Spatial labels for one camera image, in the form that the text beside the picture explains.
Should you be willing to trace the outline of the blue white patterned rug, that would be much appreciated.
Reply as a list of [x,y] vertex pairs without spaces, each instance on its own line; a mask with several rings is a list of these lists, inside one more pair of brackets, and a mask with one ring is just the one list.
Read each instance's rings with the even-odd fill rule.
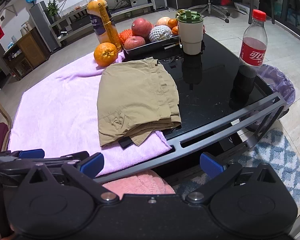
[[269,163],[300,207],[300,160],[281,130],[271,129],[252,150],[235,161],[243,167]]

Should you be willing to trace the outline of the cola bottle red cap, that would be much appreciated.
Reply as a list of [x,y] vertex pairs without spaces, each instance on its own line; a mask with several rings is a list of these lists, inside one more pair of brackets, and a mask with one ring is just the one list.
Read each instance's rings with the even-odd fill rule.
[[254,88],[255,77],[263,64],[268,45],[264,27],[266,13],[254,9],[252,23],[245,30],[239,54],[239,68],[230,92],[229,106],[238,110],[245,106]]

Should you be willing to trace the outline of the pale peach fruit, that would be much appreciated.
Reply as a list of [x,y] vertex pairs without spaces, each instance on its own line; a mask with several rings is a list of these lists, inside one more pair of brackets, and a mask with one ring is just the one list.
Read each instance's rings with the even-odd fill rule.
[[167,17],[167,16],[164,16],[164,17],[161,17],[160,19],[157,20],[156,22],[156,26],[159,26],[159,25],[166,25],[168,26],[168,22],[169,22],[170,18]]

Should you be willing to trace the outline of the pink purple towel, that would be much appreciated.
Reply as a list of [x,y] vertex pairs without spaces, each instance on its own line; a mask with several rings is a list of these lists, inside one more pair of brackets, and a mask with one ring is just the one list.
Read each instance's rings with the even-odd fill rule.
[[140,146],[101,147],[98,136],[97,96],[102,68],[92,53],[52,73],[21,97],[8,149],[42,149],[47,158],[87,151],[101,152],[101,175],[116,172],[168,152],[162,132],[149,135]]

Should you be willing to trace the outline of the grey tv stand shelf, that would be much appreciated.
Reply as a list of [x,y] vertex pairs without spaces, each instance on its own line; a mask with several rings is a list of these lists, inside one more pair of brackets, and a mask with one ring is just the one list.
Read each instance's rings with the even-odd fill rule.
[[93,29],[100,42],[119,43],[113,18],[130,17],[139,10],[155,9],[154,0],[85,0],[87,4],[68,12],[50,25],[59,46],[71,37]]

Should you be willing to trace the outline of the trash bin purple bag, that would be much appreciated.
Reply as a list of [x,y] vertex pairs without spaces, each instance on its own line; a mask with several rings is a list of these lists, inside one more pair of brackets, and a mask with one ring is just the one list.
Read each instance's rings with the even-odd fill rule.
[[283,97],[286,101],[286,106],[283,111],[288,111],[296,97],[296,91],[292,81],[278,68],[267,64],[262,64],[257,74],[274,93],[278,92]]

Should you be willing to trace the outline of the white cup green lid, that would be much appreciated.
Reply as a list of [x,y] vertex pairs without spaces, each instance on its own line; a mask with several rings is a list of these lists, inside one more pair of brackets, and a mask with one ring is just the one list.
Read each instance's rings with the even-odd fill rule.
[[181,10],[176,19],[178,21],[180,48],[187,55],[199,54],[204,35],[202,15],[196,11]]

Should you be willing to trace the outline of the upper red apple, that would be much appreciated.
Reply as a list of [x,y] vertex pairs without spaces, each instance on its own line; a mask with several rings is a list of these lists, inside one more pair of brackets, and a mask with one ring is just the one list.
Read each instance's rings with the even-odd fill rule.
[[153,24],[144,18],[137,18],[132,23],[132,33],[134,36],[141,36],[143,38],[147,38],[149,33],[153,29]]

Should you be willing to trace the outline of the grey tower speaker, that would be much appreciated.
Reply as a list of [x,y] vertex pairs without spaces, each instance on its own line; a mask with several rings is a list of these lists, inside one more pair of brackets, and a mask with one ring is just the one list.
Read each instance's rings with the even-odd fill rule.
[[60,46],[52,33],[50,28],[51,23],[45,11],[45,2],[41,1],[29,9],[29,15],[49,51],[54,52]]

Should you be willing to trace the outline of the red apple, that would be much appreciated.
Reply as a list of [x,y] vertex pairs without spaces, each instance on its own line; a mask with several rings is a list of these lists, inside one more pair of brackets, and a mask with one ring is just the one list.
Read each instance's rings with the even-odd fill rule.
[[147,38],[149,33],[153,29],[153,24],[144,18],[137,18],[132,23],[132,33],[134,36],[141,36],[143,38]]
[[143,46],[146,44],[146,41],[141,36],[132,36],[126,39],[124,43],[125,50],[131,50]]

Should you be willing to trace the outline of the black fruit tray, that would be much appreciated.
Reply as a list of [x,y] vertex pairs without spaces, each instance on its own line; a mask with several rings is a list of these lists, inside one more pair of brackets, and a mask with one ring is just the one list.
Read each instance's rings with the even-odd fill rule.
[[125,49],[124,48],[123,51],[125,52],[125,54],[127,54],[129,56],[137,56],[137,55],[141,55],[143,53],[148,53],[150,51],[158,50],[161,48],[166,48],[171,45],[178,44],[178,43],[179,43],[179,36],[172,36],[165,40],[148,43],[148,44],[145,44],[143,46],[139,46],[139,47],[136,47],[133,49]]

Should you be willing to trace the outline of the pink fuzzy clothing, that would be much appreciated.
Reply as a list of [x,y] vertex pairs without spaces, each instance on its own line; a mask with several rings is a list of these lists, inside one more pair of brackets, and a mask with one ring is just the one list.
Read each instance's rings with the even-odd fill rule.
[[103,187],[120,199],[125,194],[175,194],[174,189],[152,170],[105,183]]

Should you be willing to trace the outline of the white net wrapped fruit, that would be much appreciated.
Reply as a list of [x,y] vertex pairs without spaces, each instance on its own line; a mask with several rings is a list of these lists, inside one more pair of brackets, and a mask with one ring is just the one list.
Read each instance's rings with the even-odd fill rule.
[[150,42],[157,42],[168,39],[172,36],[172,31],[168,26],[158,25],[151,30],[148,39],[150,40]]

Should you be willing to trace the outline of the khaki pants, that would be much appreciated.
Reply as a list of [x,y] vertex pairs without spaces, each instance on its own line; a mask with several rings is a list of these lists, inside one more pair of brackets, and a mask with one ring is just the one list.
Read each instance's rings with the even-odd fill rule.
[[101,75],[97,114],[101,146],[123,138],[139,146],[152,132],[181,125],[177,85],[152,57],[111,64]]

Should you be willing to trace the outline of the small tangerine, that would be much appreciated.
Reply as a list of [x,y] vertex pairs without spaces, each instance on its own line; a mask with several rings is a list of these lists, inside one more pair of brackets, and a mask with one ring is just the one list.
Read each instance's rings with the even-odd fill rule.
[[167,26],[170,28],[170,29],[173,29],[174,27],[176,27],[178,25],[178,21],[176,18],[170,18],[167,22]]
[[178,26],[175,26],[175,27],[172,28],[172,34],[173,35],[179,35]]

